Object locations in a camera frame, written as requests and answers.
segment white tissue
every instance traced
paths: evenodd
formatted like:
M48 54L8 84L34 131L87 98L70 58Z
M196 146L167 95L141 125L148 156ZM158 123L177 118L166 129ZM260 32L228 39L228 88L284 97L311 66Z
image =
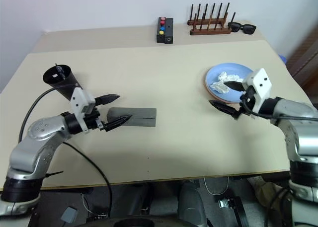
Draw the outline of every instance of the white tissue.
M238 75L227 75L226 72L221 72L220 75L218 76L218 80L219 80L218 82L214 82L213 84L211 84L210 87L221 94L226 94L230 91L230 88L228 88L224 84L224 82L227 82L227 81L242 82L243 81L243 79L240 78Z

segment blue plate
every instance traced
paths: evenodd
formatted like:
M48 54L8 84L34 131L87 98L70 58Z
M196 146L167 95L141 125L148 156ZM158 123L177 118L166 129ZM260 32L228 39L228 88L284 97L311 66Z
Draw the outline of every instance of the blue plate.
M250 68L237 63L222 63L209 69L205 76L205 85L212 95L220 98L222 101L230 103L239 103L239 98L243 93L242 91L230 89L228 93L220 94L210 87L211 84L219 81L218 76L221 72L226 72L228 75L238 75L240 78L244 79L249 73L253 71Z

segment beige table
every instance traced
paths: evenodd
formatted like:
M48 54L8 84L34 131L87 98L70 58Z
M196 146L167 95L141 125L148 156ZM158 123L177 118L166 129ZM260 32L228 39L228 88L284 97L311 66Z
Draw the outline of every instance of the beige table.
M265 68L273 84L272 97L309 102L285 65L263 37L241 32L189 36L176 25L174 44L155 42L153 27L96 29L44 35L1 94L0 186L17 143L20 124L32 102L50 88L42 75L55 62L69 65L81 85L94 96L121 97L101 107L157 109L157 126L120 127L75 135L69 142L84 151L111 183L227 176L287 170L284 137L263 119L242 116L235 121L213 108L203 85L205 73L219 63L235 62L252 70ZM47 95L29 122L70 111L59 93ZM60 146L43 187L103 184L81 156Z

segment wooden rack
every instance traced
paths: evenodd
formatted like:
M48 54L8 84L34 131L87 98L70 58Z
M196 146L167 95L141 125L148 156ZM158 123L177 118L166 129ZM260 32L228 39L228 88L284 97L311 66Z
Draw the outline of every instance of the wooden rack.
M230 6L230 3L228 3L228 6L227 6L226 11L224 13L224 16L220 18L221 9L222 9L222 3L221 3L220 7L219 7L217 18L212 18L214 8L215 8L215 3L214 3L213 7L212 7L212 11L210 13L210 17L206 18L207 9L208 9L208 4L206 4L204 13L202 14L201 19L199 19L200 7L201 7L201 4L199 4L198 12L194 15L194 19L192 19L192 13L193 13L193 5L192 5L190 19L187 22L187 24L189 26L193 26L191 31L190 31L190 35L230 34L231 29L224 27L226 24L227 17L228 17L229 6Z

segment black cup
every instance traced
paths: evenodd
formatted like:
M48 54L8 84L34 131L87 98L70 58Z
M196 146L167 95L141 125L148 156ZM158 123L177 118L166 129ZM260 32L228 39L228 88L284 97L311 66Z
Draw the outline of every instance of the black cup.
M43 81L51 87L57 87L64 84L76 84L81 87L74 77L72 70L66 65L55 65L49 68L43 75ZM66 99L71 100L75 87L59 88L57 91Z

